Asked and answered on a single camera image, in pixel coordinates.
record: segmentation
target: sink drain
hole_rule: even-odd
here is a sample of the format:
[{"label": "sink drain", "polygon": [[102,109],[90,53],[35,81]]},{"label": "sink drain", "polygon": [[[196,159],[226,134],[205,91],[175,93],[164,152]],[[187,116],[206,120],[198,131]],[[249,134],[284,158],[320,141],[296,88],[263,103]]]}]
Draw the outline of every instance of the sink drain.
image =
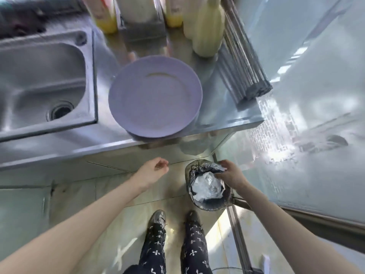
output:
[{"label": "sink drain", "polygon": [[73,105],[67,101],[60,101],[47,113],[47,121],[52,121],[55,119],[60,119],[61,117],[67,115],[74,109]]}]

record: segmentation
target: shoe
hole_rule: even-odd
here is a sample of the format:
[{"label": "shoe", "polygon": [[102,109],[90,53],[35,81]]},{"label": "shoe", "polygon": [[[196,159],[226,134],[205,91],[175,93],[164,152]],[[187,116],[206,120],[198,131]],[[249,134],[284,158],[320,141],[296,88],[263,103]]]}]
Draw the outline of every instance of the shoe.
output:
[{"label": "shoe", "polygon": [[148,227],[152,226],[154,223],[161,224],[162,228],[165,228],[166,225],[166,214],[163,210],[157,210],[153,213],[148,222]]},{"label": "shoe", "polygon": [[200,218],[198,213],[195,210],[191,210],[186,214],[185,222],[198,222],[200,224]]}]

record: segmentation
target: kitchen counter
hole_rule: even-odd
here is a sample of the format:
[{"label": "kitchen counter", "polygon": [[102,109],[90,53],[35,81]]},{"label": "kitchen counter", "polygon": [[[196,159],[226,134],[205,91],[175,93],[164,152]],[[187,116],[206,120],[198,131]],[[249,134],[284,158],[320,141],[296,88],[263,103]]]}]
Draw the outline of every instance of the kitchen counter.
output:
[{"label": "kitchen counter", "polygon": [[[90,25],[78,17],[52,23],[47,31],[77,29]],[[97,123],[0,143],[0,169],[26,166],[40,161],[65,160],[84,155],[145,145],[146,149],[207,136],[227,134],[257,127],[263,122],[255,100],[235,104],[224,83],[218,58],[201,59],[192,51],[191,41],[181,29],[168,31],[166,38],[126,43],[120,33],[104,36],[94,31],[94,75],[96,80]],[[203,86],[203,102],[198,116],[182,131],[166,138],[139,138],[116,123],[108,106],[109,88],[120,69],[146,55],[170,55],[189,64]]]}]

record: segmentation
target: person's right arm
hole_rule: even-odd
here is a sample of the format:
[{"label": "person's right arm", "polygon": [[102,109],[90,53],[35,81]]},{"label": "person's right arm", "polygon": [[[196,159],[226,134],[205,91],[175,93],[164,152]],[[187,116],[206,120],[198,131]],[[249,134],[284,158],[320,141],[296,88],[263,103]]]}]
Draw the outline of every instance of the person's right arm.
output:
[{"label": "person's right arm", "polygon": [[243,197],[262,225],[274,240],[296,274],[360,274],[354,264],[347,261],[328,243],[304,228],[268,198],[243,175],[231,161],[219,162],[227,171],[216,174]]}]

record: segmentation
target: black pants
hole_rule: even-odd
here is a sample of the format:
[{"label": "black pants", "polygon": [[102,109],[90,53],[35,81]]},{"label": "black pants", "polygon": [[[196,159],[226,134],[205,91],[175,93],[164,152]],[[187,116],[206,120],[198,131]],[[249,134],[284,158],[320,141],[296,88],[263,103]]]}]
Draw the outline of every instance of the black pants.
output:
[{"label": "black pants", "polygon": [[[163,246],[166,231],[161,224],[147,230],[138,265],[127,268],[124,274],[166,274]],[[209,267],[207,242],[198,222],[185,223],[185,239],[180,254],[182,274],[212,274]]]}]

